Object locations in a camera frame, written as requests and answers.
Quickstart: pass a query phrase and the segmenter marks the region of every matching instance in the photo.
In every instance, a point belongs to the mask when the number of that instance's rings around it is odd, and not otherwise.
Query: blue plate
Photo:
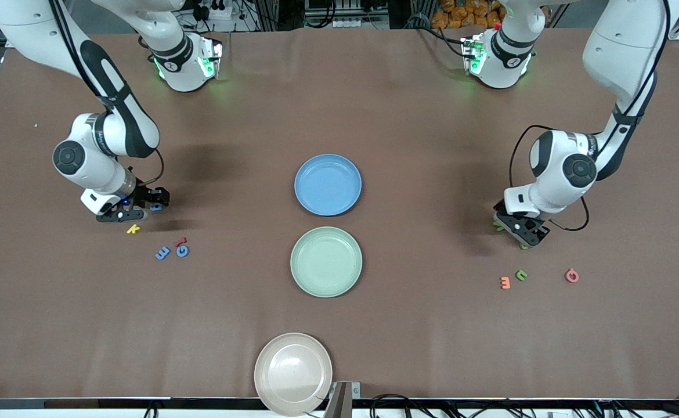
[[[355,204],[363,181],[352,161],[337,154],[321,154],[303,163],[294,188],[295,197],[307,211],[332,217]]]

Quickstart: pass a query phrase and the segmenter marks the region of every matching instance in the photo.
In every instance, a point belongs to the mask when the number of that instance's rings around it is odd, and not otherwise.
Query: beige plate
[[[270,410],[300,416],[318,407],[332,383],[332,361],[312,336],[287,333],[270,341],[257,357],[254,386]]]

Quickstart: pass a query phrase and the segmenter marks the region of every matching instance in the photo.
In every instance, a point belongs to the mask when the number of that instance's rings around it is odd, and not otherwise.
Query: table
[[[251,397],[259,350],[288,331],[323,342],[335,379],[361,381],[363,396],[674,397],[679,42],[623,166],[587,195],[586,230],[521,251],[492,227],[525,127],[595,132],[610,115],[615,99],[582,67],[588,34],[545,31],[530,74],[503,91],[415,31],[235,34],[225,80],[193,93],[157,79],[135,35],[96,37],[162,134],[172,206],[137,235],[98,224],[51,165],[72,119],[100,104],[79,80],[8,51],[0,397]],[[532,178],[526,150],[516,183]],[[340,217],[314,217],[292,193],[319,153],[363,174]],[[157,162],[131,164],[146,178]],[[559,216],[582,219],[578,204]],[[291,277],[292,246],[321,225],[363,249],[342,297],[311,297]],[[181,236],[188,257],[154,258]],[[579,283],[564,280],[568,268]]]

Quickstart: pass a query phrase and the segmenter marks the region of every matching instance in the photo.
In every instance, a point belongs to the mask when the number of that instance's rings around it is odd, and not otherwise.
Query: pile of orange objects
[[[432,29],[457,29],[477,24],[484,27],[495,27],[504,19],[507,10],[497,0],[439,0],[440,10],[432,15]],[[551,11],[543,8],[548,20]]]

